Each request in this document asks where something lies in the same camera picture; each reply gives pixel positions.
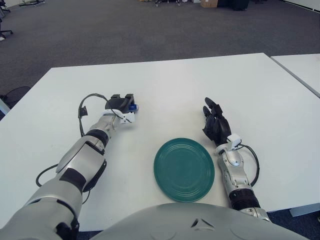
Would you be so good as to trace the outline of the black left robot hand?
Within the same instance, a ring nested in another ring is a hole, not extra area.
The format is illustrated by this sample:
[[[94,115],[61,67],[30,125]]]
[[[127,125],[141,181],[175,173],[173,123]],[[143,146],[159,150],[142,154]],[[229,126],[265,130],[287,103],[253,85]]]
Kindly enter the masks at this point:
[[[104,109],[119,110],[123,114],[127,114],[129,112],[136,112],[138,108],[138,105],[135,104],[134,95],[132,93],[128,93],[125,97],[121,97],[120,94],[113,94],[105,104]]]

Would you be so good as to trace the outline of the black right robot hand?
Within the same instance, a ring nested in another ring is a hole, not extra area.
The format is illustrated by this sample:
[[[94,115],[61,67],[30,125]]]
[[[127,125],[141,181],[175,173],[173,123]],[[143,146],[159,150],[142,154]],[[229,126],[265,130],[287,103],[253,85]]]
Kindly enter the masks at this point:
[[[206,106],[203,106],[202,110],[205,116],[205,126],[202,131],[214,142],[216,147],[226,144],[228,136],[232,133],[227,119],[223,116],[220,105],[208,97],[204,101]]]

